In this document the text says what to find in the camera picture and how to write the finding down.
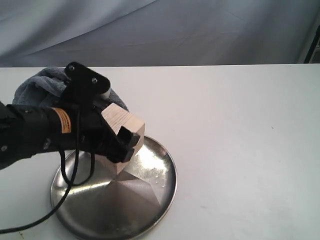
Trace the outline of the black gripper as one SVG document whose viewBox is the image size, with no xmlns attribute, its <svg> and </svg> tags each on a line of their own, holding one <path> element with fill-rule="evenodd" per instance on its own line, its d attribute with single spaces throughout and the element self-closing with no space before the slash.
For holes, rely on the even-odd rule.
<svg viewBox="0 0 320 240">
<path fill-rule="evenodd" d="M 113 163 L 129 162 L 140 140 L 140 135 L 121 126 L 118 133 L 104 120 L 102 110 L 109 103 L 94 102 L 80 107 L 65 103 L 58 106 L 40 106 L 37 109 L 46 116 L 47 129 L 43 143 L 37 153 L 51 153 L 59 150 L 94 152 L 106 156 Z"/>
</svg>

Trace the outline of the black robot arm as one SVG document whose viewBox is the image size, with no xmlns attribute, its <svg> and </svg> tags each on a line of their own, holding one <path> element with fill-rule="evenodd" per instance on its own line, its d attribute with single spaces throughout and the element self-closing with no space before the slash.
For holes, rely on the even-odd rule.
<svg viewBox="0 0 320 240">
<path fill-rule="evenodd" d="M 115 133 L 97 108 L 1 104 L 0 167 L 37 154 L 79 149 L 126 163 L 140 135 L 125 126 Z"/>
</svg>

